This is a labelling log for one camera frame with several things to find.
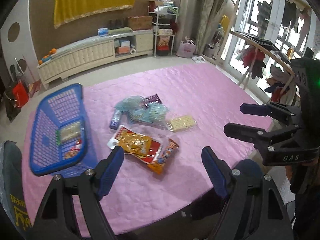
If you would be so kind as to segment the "large light blue snack bag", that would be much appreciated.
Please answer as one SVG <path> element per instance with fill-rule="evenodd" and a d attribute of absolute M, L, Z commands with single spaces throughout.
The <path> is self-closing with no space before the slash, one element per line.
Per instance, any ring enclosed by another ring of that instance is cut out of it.
<path fill-rule="evenodd" d="M 148 103 L 146 108 L 139 108 L 129 111 L 129 119 L 132 122 L 158 126 L 165 123 L 169 109 L 161 103 Z"/>

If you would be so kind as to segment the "clear cracker pack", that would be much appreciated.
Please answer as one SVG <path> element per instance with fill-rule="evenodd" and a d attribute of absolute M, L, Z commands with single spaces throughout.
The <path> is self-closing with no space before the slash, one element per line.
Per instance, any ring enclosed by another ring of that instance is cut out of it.
<path fill-rule="evenodd" d="M 192 128 L 196 125 L 195 119 L 191 115 L 184 115 L 170 119 L 167 122 L 168 130 L 172 132 L 179 132 L 185 129 Z"/>

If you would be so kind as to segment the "blue plastic basket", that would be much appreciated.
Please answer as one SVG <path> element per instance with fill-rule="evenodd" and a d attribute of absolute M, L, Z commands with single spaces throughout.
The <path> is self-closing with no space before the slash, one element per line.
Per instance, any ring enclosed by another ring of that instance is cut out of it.
<path fill-rule="evenodd" d="M 29 152 L 29 167 L 38 177 L 77 165 L 85 156 L 86 111 L 83 86 L 75 83 L 39 103 Z"/>

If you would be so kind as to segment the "purple tube snack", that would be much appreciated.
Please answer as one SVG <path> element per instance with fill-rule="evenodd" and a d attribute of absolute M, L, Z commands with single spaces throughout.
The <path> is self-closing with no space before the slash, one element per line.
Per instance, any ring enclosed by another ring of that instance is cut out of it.
<path fill-rule="evenodd" d="M 112 116 L 112 119 L 111 119 L 110 125 L 109 125 L 110 129 L 114 129 L 114 130 L 118 129 L 120 122 L 121 122 L 122 115 L 123 115 L 122 111 L 120 111 L 118 109 L 114 110 L 114 113 L 113 113 L 113 116 Z"/>

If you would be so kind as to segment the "pink quilted table cover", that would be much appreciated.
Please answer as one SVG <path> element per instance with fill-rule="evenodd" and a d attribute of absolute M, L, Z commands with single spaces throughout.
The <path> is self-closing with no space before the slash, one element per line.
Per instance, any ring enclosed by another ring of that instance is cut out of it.
<path fill-rule="evenodd" d="M 71 178 L 116 157 L 98 183 L 115 234 L 184 208 L 212 188 L 201 161 L 209 146 L 228 165 L 252 145 L 228 138 L 237 123 L 267 130 L 272 119 L 240 112 L 252 98 L 212 64 L 190 64 L 49 93 L 31 117 L 22 154 L 24 200 L 35 220 L 54 175 Z"/>

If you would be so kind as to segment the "green folded cloth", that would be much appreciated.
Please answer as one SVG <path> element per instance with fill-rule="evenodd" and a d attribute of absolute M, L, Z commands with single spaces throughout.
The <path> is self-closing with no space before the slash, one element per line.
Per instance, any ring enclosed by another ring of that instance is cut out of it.
<path fill-rule="evenodd" d="M 126 34 L 126 33 L 132 33 L 133 30 L 130 27 L 122 27 L 122 28 L 117 28 L 117 29 L 109 29 L 108 30 L 108 35 L 119 35 L 119 34 Z"/>

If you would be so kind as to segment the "red yellow snack pouch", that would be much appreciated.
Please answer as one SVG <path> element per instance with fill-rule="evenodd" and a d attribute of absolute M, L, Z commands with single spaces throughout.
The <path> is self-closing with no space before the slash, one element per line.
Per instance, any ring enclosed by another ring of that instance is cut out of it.
<path fill-rule="evenodd" d="M 108 148 L 116 146 L 123 148 L 124 153 L 133 155 L 145 164 L 149 164 L 160 157 L 162 144 L 150 136 L 136 133 L 120 125 L 107 143 Z"/>

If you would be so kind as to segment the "orange cartoon snack pack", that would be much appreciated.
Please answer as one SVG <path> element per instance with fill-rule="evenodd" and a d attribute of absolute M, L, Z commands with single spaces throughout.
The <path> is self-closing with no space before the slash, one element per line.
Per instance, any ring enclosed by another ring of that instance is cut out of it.
<path fill-rule="evenodd" d="M 168 159 L 177 152 L 179 145 L 176 141 L 169 138 L 168 145 L 163 151 L 162 155 L 158 157 L 155 161 L 149 163 L 147 167 L 157 175 L 161 175 L 164 171 L 164 167 Z"/>

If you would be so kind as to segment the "white slippers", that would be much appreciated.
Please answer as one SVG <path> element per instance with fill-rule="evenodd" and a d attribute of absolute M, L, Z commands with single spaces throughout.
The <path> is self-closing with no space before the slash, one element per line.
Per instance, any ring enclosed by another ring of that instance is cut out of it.
<path fill-rule="evenodd" d="M 205 63 L 205 59 L 202 56 L 193 56 L 191 58 L 196 64 Z"/>

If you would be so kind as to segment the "wooden clothes rack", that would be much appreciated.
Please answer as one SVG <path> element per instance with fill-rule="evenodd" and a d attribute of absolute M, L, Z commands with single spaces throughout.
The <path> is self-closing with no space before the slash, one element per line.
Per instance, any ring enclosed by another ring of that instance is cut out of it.
<path fill-rule="evenodd" d="M 230 31 L 231 43 L 223 66 L 237 79 L 238 86 L 249 90 L 260 101 L 291 104 L 296 96 L 296 84 L 291 67 L 274 44 L 268 48 L 264 40 Z"/>

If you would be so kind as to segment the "green-edged cracker pack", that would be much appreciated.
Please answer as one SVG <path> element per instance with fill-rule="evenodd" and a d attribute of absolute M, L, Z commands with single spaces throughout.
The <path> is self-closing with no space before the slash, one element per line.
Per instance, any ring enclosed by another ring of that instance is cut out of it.
<path fill-rule="evenodd" d="M 62 128 L 56 130 L 56 143 L 62 145 L 65 142 L 81 136 L 81 121 L 71 122 Z"/>

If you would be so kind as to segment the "tissue pack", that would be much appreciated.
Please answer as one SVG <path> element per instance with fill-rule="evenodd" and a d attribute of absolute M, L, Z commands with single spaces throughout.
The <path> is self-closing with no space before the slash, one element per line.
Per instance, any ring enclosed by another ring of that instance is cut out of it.
<path fill-rule="evenodd" d="M 108 28 L 99 28 L 98 29 L 98 36 L 106 36 L 108 35 Z"/>

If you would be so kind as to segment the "red orange snack bag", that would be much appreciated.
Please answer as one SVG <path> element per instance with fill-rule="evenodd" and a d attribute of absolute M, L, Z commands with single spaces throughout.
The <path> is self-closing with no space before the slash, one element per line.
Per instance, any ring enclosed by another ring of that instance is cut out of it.
<path fill-rule="evenodd" d="M 75 145 L 64 155 L 64 159 L 70 159 L 76 156 L 82 148 L 82 140 L 78 139 Z"/>

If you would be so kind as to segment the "grey embroidered cushion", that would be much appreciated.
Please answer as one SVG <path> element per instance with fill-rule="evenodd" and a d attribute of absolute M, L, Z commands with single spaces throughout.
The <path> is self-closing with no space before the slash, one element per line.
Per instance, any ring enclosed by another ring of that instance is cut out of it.
<path fill-rule="evenodd" d="M 32 225 L 22 183 L 22 154 L 16 143 L 1 143 L 1 239 L 29 239 Z"/>

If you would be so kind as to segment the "small light blue snack bag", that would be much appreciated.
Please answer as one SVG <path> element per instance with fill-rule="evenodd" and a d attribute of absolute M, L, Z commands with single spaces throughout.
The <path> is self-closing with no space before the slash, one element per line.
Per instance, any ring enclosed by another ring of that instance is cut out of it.
<path fill-rule="evenodd" d="M 142 96 L 131 96 L 129 98 L 124 98 L 120 102 L 116 103 L 115 109 L 122 112 L 134 111 L 144 106 L 145 98 Z"/>

